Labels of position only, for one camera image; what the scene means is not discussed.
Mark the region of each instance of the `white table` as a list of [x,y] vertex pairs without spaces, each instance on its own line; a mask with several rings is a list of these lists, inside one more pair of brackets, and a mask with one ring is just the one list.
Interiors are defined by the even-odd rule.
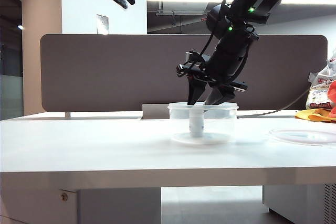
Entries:
[[274,128],[336,133],[335,124],[237,119],[233,141],[197,147],[172,142],[168,120],[43,117],[1,122],[2,189],[147,187],[157,193],[172,186],[336,183],[336,148],[268,136]]

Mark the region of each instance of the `gray desk divider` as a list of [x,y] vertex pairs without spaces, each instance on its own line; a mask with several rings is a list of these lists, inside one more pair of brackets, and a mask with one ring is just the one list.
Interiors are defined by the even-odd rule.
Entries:
[[[187,100],[176,76],[185,52],[201,51],[209,35],[45,35],[41,39],[42,104],[49,112],[141,111],[142,104]],[[206,50],[211,54],[217,40]],[[260,35],[237,80],[240,109],[277,109],[309,87],[309,72],[325,66],[320,35]],[[293,106],[304,108],[305,98]]]

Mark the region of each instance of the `plastic bag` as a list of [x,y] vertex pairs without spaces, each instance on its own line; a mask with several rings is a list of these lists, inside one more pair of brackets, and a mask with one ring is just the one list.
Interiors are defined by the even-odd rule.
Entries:
[[311,82],[306,109],[322,108],[331,110],[335,104],[328,98],[328,89],[331,83],[336,80],[336,49],[333,51],[333,57],[327,60],[327,66],[315,74],[310,74]]

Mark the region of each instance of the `clear plastic lid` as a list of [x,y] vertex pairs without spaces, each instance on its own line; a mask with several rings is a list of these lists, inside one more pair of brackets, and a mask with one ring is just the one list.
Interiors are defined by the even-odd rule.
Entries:
[[336,132],[312,130],[271,130],[269,134],[276,140],[297,144],[336,144]]
[[236,110],[237,103],[224,102],[220,105],[203,105],[203,102],[196,102],[195,105],[188,105],[186,102],[174,102],[168,105],[171,110],[202,109],[202,110]]

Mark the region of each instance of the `air vent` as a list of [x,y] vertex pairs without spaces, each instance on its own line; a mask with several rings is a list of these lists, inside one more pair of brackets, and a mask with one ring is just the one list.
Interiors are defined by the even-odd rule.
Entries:
[[324,224],[336,224],[336,184],[324,186]]

